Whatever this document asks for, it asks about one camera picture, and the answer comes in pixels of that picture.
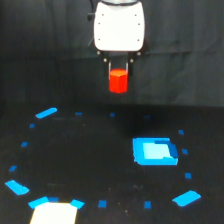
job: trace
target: red cube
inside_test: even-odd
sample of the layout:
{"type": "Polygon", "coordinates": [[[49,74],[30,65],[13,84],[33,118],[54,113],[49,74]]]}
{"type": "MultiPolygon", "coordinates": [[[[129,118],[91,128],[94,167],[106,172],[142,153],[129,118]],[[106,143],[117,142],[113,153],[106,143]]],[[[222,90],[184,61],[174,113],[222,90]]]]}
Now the red cube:
{"type": "Polygon", "coordinates": [[[113,69],[110,71],[110,91],[113,93],[125,93],[128,89],[128,74],[125,69],[113,69]]]}

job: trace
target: dark background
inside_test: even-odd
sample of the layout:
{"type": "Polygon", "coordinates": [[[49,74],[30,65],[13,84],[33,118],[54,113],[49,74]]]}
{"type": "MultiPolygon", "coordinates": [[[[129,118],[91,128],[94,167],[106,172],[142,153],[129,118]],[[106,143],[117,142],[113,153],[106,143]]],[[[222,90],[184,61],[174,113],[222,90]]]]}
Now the dark background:
{"type": "Polygon", "coordinates": [[[88,47],[89,0],[0,0],[1,102],[224,106],[223,0],[141,2],[149,51],[117,96],[88,47]]]}

